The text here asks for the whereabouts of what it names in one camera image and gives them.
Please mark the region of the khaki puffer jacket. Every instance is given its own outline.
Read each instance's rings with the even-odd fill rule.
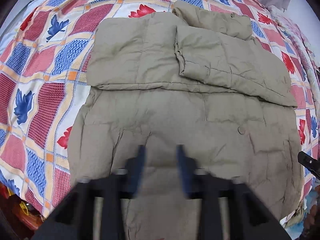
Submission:
[[[71,181],[100,178],[147,149],[130,240],[195,239],[199,202],[185,200],[176,145],[218,177],[242,177],[278,218],[298,206],[302,167],[291,80],[252,38],[247,16],[178,1],[173,13],[102,21],[91,91],[71,131]]]

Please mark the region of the patterned bedsheet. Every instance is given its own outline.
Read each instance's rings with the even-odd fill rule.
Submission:
[[[68,138],[89,93],[86,70],[98,24],[107,17],[171,11],[175,1],[47,0],[1,55],[0,181],[45,217],[70,190]],[[268,10],[256,0],[183,1],[251,18],[253,36],[290,73],[302,149],[317,156],[318,122],[307,75]]]

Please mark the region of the orange square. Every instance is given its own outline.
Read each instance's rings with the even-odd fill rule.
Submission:
[[[50,203],[48,201],[44,201],[44,206],[47,208],[47,209],[50,209]]]
[[[70,71],[68,75],[68,80],[76,80],[77,74],[77,71]]]
[[[53,163],[53,154],[47,153],[46,158],[47,161],[52,162]]]

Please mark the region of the red object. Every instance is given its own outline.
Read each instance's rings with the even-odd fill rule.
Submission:
[[[259,22],[262,22],[262,23],[266,23],[266,24],[270,24],[272,23],[272,20],[267,16],[263,15],[262,13],[259,13],[258,12],[258,16],[259,16]]]
[[[68,36],[80,32],[95,32],[99,23],[107,16],[112,8],[113,4],[104,4],[90,9],[90,11],[79,17],[72,32]]]
[[[28,137],[44,148],[60,103],[65,96],[64,83],[44,83],[38,93],[38,112],[30,122]]]
[[[5,185],[3,185],[1,182],[0,182],[0,194],[5,199],[8,199],[10,197],[7,187]]]
[[[300,126],[299,126],[299,135],[300,135],[300,143],[301,145],[304,144],[304,141],[306,140],[306,136],[304,135],[304,127],[306,125],[306,120],[300,119]]]
[[[281,54],[282,54],[282,60],[285,64],[285,66],[287,67],[288,71],[291,72],[291,74],[294,74],[294,65],[293,65],[290,57],[282,51],[281,51]]]
[[[137,12],[131,12],[131,15],[129,15],[129,18],[140,18],[142,16],[145,16],[153,12],[156,12],[156,11],[146,5],[141,4],[139,6],[139,10],[137,10]]]
[[[28,17],[23,21],[23,23],[21,23],[20,25],[20,30],[24,31],[26,29],[26,27],[28,26],[28,22],[31,20],[31,18],[33,17],[33,14],[35,13],[36,9],[38,8],[39,6],[37,6],[33,11],[32,13],[30,13],[28,15]]]
[[[13,134],[10,134],[2,152],[1,159],[10,166],[24,172],[25,158],[26,156],[22,140]]]
[[[68,148],[68,141],[69,141],[69,136],[70,136],[71,129],[72,129],[72,126],[69,127],[69,128],[67,128],[67,131],[65,131],[65,132],[63,133],[64,136],[61,136],[61,137],[59,138],[59,140],[57,141],[57,143],[58,143],[61,147],[65,148],[65,149]]]
[[[11,99],[12,92],[16,86],[16,83],[8,78],[3,73],[0,74],[0,84],[2,91],[5,93],[0,97],[0,123],[8,123],[8,105]]]
[[[49,11],[40,11],[35,16],[33,23],[29,27],[29,29],[26,30],[24,33],[24,39],[28,41],[35,41],[38,39],[41,35],[41,33],[44,30],[44,26],[48,20],[49,14],[51,10]]]
[[[29,215],[25,214],[19,203],[14,204],[12,213],[15,214],[17,218],[32,231],[36,231],[43,223],[40,215],[33,215],[31,213],[29,213]]]

